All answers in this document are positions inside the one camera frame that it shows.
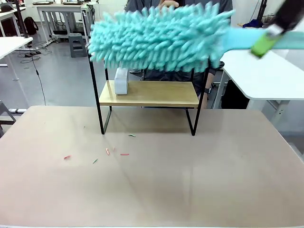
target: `wooden shelf board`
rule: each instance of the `wooden shelf board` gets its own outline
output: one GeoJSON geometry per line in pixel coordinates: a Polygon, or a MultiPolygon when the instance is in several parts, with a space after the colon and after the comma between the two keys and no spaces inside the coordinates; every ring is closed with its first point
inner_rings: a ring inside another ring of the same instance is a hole
{"type": "Polygon", "coordinates": [[[100,105],[198,107],[192,82],[129,81],[128,94],[116,95],[114,81],[106,81],[100,105]]]}

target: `chenille bristle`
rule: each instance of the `chenille bristle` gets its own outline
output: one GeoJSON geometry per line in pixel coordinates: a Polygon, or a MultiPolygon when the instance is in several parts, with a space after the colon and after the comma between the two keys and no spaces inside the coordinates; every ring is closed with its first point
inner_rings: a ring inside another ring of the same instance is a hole
{"type": "Polygon", "coordinates": [[[92,26],[91,61],[105,67],[203,72],[210,59],[219,66],[222,37],[233,11],[218,14],[219,5],[207,3],[142,12],[120,12],[92,26]]]}

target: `gray chair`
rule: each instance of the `gray chair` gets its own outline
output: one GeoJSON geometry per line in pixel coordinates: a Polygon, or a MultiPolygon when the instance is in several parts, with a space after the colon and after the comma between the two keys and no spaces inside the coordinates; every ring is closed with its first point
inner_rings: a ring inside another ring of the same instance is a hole
{"type": "Polygon", "coordinates": [[[2,124],[13,125],[16,122],[16,119],[9,112],[9,110],[4,105],[4,103],[0,100],[0,115],[2,115],[3,113],[7,113],[11,117],[12,120],[1,120],[0,119],[0,138],[4,135],[3,128],[1,127],[1,125],[2,124]]]}
{"type": "Polygon", "coordinates": [[[70,35],[68,36],[68,41],[70,43],[70,51],[72,58],[87,56],[84,39],[82,38],[82,35],[80,33],[70,33],[70,35]]]}

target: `black backpack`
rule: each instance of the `black backpack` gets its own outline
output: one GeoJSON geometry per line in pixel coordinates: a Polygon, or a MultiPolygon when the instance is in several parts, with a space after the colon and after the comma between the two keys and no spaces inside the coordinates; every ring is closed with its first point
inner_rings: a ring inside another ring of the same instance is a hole
{"type": "Polygon", "coordinates": [[[232,80],[229,80],[222,96],[222,109],[246,109],[249,99],[232,80]]]}
{"type": "Polygon", "coordinates": [[[34,35],[39,30],[36,22],[34,22],[32,17],[25,18],[24,25],[29,35],[34,35]]]}

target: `person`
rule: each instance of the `person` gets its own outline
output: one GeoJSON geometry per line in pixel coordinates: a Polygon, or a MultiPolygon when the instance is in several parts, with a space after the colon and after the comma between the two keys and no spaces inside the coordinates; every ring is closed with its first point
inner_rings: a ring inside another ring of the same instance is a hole
{"type": "MultiPolygon", "coordinates": [[[[201,3],[205,6],[210,0],[185,0],[186,5],[198,4],[201,3]]],[[[219,13],[224,11],[230,11],[233,9],[232,0],[212,0],[213,4],[219,3],[219,13]]],[[[150,8],[154,7],[169,7],[173,5],[178,7],[179,4],[173,0],[128,0],[124,10],[125,11],[141,11],[144,7],[150,8]]],[[[206,83],[206,89],[204,89],[202,108],[207,107],[208,93],[207,91],[211,88],[213,82],[213,77],[216,73],[216,70],[211,68],[209,70],[209,75],[206,83]]],[[[193,77],[193,86],[197,95],[201,95],[202,88],[202,79],[203,73],[195,73],[193,77]]],[[[190,81],[191,73],[182,72],[182,71],[158,71],[158,70],[147,70],[147,73],[144,77],[144,80],[147,81],[190,81]]]]}

